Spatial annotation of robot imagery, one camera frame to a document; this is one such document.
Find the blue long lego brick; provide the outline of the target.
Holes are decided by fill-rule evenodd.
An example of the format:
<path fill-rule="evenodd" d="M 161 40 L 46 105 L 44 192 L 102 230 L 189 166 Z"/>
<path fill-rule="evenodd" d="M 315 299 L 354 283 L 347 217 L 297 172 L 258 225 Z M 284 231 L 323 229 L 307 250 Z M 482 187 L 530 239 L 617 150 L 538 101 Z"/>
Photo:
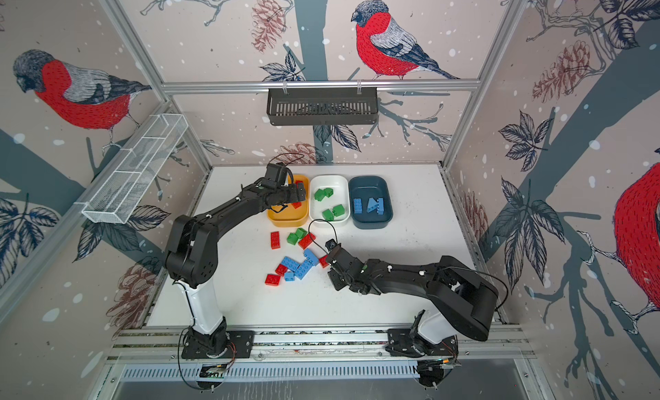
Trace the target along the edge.
<path fill-rule="evenodd" d="M 376 212 L 379 215 L 384 215 L 385 207 L 384 207 L 384 199 L 383 198 L 378 198 L 376 201 Z"/>

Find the green square lego brick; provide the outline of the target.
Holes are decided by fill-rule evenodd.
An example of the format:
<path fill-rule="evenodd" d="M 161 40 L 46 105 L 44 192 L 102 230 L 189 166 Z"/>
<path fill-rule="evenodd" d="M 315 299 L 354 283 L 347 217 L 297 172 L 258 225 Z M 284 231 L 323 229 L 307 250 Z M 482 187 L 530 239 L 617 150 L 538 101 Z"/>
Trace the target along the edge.
<path fill-rule="evenodd" d="M 325 221 L 333 221 L 334 220 L 334 215 L 330 209 L 326 209 L 322 212 L 323 219 Z"/>

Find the blue lego brick 2x4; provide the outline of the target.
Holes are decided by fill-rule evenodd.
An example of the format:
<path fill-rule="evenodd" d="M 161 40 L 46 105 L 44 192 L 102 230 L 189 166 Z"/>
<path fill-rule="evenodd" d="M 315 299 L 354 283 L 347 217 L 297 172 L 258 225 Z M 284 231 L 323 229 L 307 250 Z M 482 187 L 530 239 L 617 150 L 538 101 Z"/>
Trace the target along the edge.
<path fill-rule="evenodd" d="M 362 206 L 362 200 L 360 198 L 353 199 L 353 212 L 354 214 L 362 214 L 363 206 Z"/>

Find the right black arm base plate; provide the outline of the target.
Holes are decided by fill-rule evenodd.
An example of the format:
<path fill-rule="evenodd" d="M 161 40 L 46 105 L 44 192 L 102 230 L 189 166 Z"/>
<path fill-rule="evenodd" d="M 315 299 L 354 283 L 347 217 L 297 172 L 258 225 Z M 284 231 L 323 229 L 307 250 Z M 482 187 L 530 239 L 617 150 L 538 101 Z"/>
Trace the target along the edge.
<path fill-rule="evenodd" d="M 426 341 L 411 329 L 389 329 L 385 351 L 392 356 L 421 358 L 425 356 L 443 356 L 454 358 L 458 352 L 458 341 L 452 336 L 441 343 Z"/>

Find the blue sloped lego brick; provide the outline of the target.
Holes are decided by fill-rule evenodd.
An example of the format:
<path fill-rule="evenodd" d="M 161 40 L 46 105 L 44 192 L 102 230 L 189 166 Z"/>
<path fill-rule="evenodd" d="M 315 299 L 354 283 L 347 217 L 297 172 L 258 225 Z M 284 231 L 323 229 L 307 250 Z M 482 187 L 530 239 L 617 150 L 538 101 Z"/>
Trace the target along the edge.
<path fill-rule="evenodd" d="M 368 204 L 367 204 L 367 212 L 371 213 L 373 211 L 376 211 L 376 206 L 377 206 L 376 199 L 371 197 L 368 201 Z"/>

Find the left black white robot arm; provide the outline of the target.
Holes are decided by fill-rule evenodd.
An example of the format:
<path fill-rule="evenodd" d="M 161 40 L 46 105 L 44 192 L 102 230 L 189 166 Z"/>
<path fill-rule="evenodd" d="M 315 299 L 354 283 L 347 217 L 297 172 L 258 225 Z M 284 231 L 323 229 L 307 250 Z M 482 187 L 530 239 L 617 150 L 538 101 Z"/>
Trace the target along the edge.
<path fill-rule="evenodd" d="M 166 245 L 165 269 L 183 286 L 194 333 L 212 337 L 226 330 L 215 288 L 207 284 L 218 269 L 219 240 L 253 216 L 306 199 L 304 185 L 295 181 L 289 167 L 275 163 L 267 165 L 263 177 L 242 187 L 227 202 L 196 216 L 184 214 L 175 219 Z"/>

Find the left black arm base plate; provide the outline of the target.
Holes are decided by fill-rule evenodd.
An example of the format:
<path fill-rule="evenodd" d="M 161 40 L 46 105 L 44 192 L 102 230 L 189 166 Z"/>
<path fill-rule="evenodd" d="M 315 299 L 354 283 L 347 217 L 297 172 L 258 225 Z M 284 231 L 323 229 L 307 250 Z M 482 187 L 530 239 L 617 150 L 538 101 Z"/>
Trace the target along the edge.
<path fill-rule="evenodd" d="M 185 360 L 247 359 L 251 355 L 254 337 L 254 331 L 218 331 L 203 335 L 188 328 L 181 357 Z"/>

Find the red lego brick 2x4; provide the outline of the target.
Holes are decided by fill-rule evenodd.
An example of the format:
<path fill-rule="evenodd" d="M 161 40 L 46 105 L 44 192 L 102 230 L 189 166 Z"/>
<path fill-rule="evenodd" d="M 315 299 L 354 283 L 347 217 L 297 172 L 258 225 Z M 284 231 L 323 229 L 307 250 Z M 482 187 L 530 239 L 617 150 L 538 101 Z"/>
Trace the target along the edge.
<path fill-rule="evenodd" d="M 306 250 L 314 241 L 316 236 L 313 233 L 307 233 L 303 238 L 297 243 L 303 250 Z"/>

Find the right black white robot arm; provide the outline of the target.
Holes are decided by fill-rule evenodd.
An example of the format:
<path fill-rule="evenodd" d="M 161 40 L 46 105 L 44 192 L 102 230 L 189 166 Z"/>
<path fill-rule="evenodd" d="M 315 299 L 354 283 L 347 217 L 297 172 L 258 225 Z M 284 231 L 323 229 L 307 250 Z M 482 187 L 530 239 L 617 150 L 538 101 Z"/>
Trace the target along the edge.
<path fill-rule="evenodd" d="M 401 293 L 429 300 L 451 327 L 450 334 L 472 340 L 488 339 L 498 290 L 477 271 L 452 256 L 426 265 L 390 264 L 380 259 L 361 261 L 340 243 L 326 243 L 328 273 L 336 290 L 359 295 Z"/>

